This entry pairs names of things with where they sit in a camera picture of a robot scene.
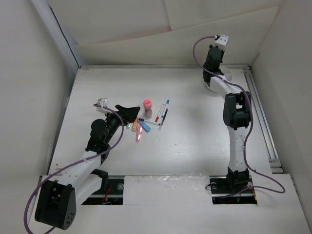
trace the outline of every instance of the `gray wall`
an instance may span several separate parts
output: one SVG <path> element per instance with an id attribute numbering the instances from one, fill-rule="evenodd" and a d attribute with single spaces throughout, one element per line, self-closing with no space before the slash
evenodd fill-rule
<path id="1" fill-rule="evenodd" d="M 278 155 L 312 227 L 312 1 L 285 0 L 252 65 Z"/>
<path id="2" fill-rule="evenodd" d="M 0 174 L 46 173 L 67 68 L 30 0 L 0 1 Z"/>

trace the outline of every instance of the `pink bottle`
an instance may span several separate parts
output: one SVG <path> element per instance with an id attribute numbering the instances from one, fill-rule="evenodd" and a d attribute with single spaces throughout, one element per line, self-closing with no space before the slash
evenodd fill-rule
<path id="1" fill-rule="evenodd" d="M 145 100 L 143 102 L 143 106 L 144 106 L 144 115 L 147 118 L 152 117 L 152 101 L 151 100 Z"/>

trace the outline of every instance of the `red wire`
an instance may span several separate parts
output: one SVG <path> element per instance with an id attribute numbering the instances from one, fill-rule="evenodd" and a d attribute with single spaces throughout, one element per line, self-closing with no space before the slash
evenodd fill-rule
<path id="1" fill-rule="evenodd" d="M 102 204 L 104 203 L 104 201 L 105 201 L 105 199 L 106 199 L 106 197 L 107 197 L 107 195 L 108 195 L 108 193 L 110 192 L 111 189 L 112 189 L 112 186 L 110 185 L 110 186 L 108 187 L 108 190 L 107 190 L 106 194 L 105 194 L 105 197 L 104 197 L 103 200 L 102 200 Z"/>

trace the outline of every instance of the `red marker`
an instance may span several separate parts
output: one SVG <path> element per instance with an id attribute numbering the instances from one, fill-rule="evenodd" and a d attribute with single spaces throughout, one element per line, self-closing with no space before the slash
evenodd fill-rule
<path id="1" fill-rule="evenodd" d="M 158 119 L 159 119 L 159 117 L 160 117 L 160 115 L 161 115 L 161 112 L 162 112 L 162 110 L 163 110 L 164 107 L 165 107 L 165 104 L 162 104 L 162 105 L 161 105 L 161 108 L 160 108 L 160 110 L 159 110 L 159 112 L 158 112 L 158 115 L 157 115 L 157 117 L 156 117 L 156 119 L 155 119 L 155 122 L 158 121 Z"/>

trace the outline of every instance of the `blue marker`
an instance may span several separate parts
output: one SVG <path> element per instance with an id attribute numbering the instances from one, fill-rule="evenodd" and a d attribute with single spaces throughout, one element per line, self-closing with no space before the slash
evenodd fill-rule
<path id="1" fill-rule="evenodd" d="M 151 128 L 150 128 L 149 126 L 147 126 L 147 124 L 144 123 L 143 121 L 140 120 L 138 123 L 139 123 L 139 125 L 142 126 L 142 128 L 143 128 L 146 132 L 149 133 L 149 132 L 151 131 Z"/>
<path id="2" fill-rule="evenodd" d="M 168 104 L 169 104 L 169 99 L 167 100 L 166 105 L 165 105 L 165 108 L 164 108 L 164 110 L 162 111 L 162 114 L 161 114 L 161 117 L 162 117 L 162 118 L 164 118 L 164 113 L 165 113 L 165 111 L 166 111 L 166 109 L 167 109 Z"/>

